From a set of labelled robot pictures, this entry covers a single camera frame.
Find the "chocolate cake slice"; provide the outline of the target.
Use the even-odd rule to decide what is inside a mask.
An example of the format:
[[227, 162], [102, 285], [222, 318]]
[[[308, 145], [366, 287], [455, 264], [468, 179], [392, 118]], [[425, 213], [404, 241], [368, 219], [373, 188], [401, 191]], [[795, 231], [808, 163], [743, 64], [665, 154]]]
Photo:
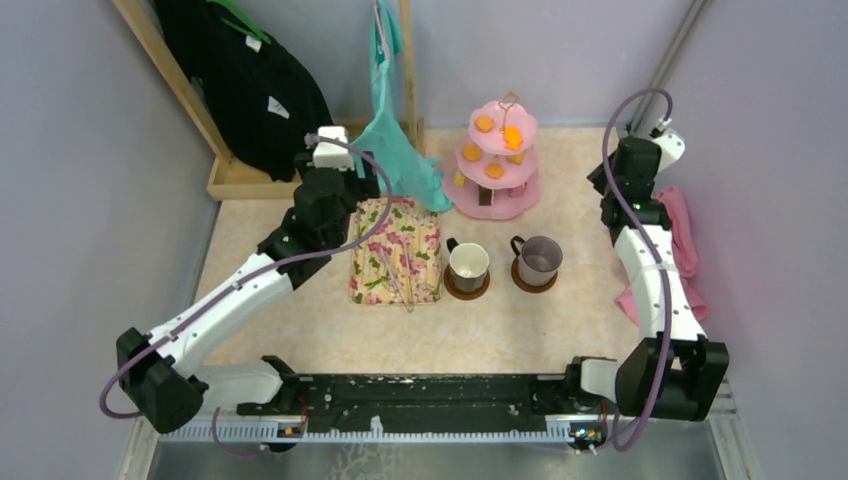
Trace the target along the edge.
[[490, 207], [493, 205], [494, 191], [488, 188], [478, 188], [478, 205], [481, 207]]

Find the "yellow cheese wedge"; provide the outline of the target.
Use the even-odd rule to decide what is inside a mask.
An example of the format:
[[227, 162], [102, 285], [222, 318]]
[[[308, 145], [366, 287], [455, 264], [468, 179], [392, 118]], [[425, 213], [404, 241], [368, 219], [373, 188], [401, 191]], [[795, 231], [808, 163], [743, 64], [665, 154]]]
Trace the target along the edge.
[[453, 176], [453, 184], [454, 184], [455, 186], [463, 187], [463, 186], [464, 186], [464, 184], [465, 184], [465, 180], [466, 180], [466, 177], [465, 177], [465, 175], [464, 175], [464, 174], [463, 174], [460, 170], [457, 170], [457, 171], [454, 173], [454, 176]]

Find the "cream mug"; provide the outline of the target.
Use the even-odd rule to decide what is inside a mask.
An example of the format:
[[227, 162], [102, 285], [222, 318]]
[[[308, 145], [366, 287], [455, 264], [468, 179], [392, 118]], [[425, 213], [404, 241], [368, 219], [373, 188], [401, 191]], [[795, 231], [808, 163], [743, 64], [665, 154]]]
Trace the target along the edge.
[[477, 278], [489, 272], [490, 258], [487, 251], [477, 243], [461, 243], [455, 238], [449, 238], [446, 246], [449, 253], [448, 266], [457, 277], [461, 277], [461, 280], [456, 280], [458, 287], [465, 291], [478, 288], [481, 281]]

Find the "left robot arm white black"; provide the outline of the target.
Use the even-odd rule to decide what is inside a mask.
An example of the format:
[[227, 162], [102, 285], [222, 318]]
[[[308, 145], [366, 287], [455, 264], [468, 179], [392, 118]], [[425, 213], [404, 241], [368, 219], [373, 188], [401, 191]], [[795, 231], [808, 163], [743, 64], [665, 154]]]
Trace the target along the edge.
[[204, 364], [265, 307], [295, 292], [333, 256], [360, 245], [348, 238], [351, 216], [388, 182], [367, 151], [354, 152], [343, 164], [305, 152], [296, 163], [302, 181], [293, 206], [235, 273], [149, 332], [130, 328], [118, 337], [117, 372], [99, 397], [106, 416], [121, 416], [108, 406], [113, 387], [135, 405], [134, 417], [160, 434], [177, 431], [206, 409], [257, 405], [285, 414], [297, 406], [300, 388], [286, 378], [277, 357], [237, 367]]

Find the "floral serving tray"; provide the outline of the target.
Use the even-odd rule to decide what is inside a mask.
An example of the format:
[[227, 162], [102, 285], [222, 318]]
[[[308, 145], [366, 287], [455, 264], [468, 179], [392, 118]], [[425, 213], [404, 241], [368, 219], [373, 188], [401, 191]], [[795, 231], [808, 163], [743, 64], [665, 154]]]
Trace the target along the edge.
[[441, 299], [439, 215], [407, 197], [360, 203], [352, 220], [356, 239], [376, 233], [353, 249], [350, 299], [360, 305], [416, 304]]

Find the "purple mug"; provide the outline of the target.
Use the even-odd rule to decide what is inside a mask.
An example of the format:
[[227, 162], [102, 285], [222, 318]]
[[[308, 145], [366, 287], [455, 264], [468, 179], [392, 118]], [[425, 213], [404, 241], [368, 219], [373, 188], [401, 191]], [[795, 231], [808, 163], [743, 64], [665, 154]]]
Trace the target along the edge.
[[561, 246], [546, 236], [533, 236], [529, 239], [513, 236], [510, 247], [515, 256], [514, 260], [519, 261], [521, 278], [531, 285], [546, 283], [555, 272], [558, 273], [563, 261]]

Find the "round orange cookie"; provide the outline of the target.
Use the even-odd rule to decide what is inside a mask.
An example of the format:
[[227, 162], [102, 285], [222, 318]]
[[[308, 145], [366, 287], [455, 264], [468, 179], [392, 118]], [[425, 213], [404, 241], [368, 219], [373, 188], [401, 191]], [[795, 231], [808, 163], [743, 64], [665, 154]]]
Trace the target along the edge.
[[486, 166], [484, 172], [488, 178], [500, 179], [504, 175], [505, 170], [501, 164], [497, 162], [491, 162]]

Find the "brown saucer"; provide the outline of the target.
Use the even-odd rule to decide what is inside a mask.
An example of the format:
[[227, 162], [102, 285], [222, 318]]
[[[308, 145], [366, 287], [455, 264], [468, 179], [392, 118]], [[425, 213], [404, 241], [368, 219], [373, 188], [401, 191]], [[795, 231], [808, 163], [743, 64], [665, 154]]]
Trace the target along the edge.
[[525, 282], [519, 272], [519, 261], [514, 260], [511, 264], [511, 278], [513, 283], [521, 290], [532, 293], [532, 294], [540, 294], [550, 290], [556, 283], [558, 279], [558, 273], [555, 272], [554, 275], [544, 284], [542, 285], [531, 285]]
[[481, 281], [481, 284], [478, 288], [470, 291], [460, 289], [456, 283], [457, 279], [461, 280], [461, 277], [457, 277], [453, 269], [448, 266], [443, 273], [443, 284], [446, 291], [456, 299], [471, 301], [482, 297], [487, 292], [491, 283], [491, 273], [486, 272], [484, 276], [478, 277], [477, 279]]

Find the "small orange pastry top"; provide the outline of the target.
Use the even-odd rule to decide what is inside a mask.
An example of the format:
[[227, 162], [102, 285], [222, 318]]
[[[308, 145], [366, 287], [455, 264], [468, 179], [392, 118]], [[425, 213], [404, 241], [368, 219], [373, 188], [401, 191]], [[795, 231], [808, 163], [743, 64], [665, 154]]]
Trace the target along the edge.
[[494, 128], [495, 122], [492, 117], [483, 114], [474, 120], [474, 126], [479, 132], [487, 133]]

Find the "yellow square biscuit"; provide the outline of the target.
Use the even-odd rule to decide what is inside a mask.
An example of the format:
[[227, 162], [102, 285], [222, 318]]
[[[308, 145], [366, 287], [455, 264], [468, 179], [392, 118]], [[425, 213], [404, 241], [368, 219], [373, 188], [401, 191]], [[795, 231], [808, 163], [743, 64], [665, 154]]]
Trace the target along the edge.
[[513, 155], [509, 155], [507, 157], [507, 159], [512, 164], [521, 165], [524, 161], [525, 154], [526, 154], [526, 152], [522, 151], [522, 152], [519, 152], [519, 153], [516, 153], [516, 154], [513, 154]]

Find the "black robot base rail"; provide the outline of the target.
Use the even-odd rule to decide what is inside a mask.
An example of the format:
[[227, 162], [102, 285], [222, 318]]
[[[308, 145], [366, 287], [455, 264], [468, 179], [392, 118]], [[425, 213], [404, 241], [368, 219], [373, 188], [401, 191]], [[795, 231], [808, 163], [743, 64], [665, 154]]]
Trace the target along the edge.
[[292, 416], [281, 437], [315, 442], [552, 443], [582, 453], [609, 438], [609, 405], [563, 375], [287, 374], [240, 416]]

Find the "small brown cookie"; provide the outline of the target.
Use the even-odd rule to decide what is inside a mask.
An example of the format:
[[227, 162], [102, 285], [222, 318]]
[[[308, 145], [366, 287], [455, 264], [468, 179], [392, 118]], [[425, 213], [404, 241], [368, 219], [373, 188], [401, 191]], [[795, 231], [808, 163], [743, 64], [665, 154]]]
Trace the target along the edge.
[[477, 162], [482, 159], [483, 152], [476, 144], [467, 144], [461, 149], [461, 156], [467, 162]]

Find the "orange croissant pastry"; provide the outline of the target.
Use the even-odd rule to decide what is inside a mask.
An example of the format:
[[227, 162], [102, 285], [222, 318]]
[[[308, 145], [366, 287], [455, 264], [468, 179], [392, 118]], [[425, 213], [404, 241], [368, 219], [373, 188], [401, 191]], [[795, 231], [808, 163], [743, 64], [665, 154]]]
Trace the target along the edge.
[[502, 128], [502, 137], [505, 148], [510, 151], [519, 151], [523, 142], [522, 131], [517, 126], [505, 126]]

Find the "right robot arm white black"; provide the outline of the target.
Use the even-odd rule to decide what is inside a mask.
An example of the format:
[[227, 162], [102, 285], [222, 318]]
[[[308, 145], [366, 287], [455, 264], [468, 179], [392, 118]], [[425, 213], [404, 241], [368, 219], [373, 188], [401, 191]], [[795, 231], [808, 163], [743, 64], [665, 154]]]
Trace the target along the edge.
[[653, 418], [702, 421], [724, 380], [727, 348], [709, 340], [695, 318], [673, 257], [672, 219], [653, 195], [656, 175], [684, 150], [674, 131], [626, 137], [588, 176], [630, 283], [640, 341], [622, 362], [573, 359], [563, 398], [576, 412], [605, 399], [625, 416], [648, 408]]

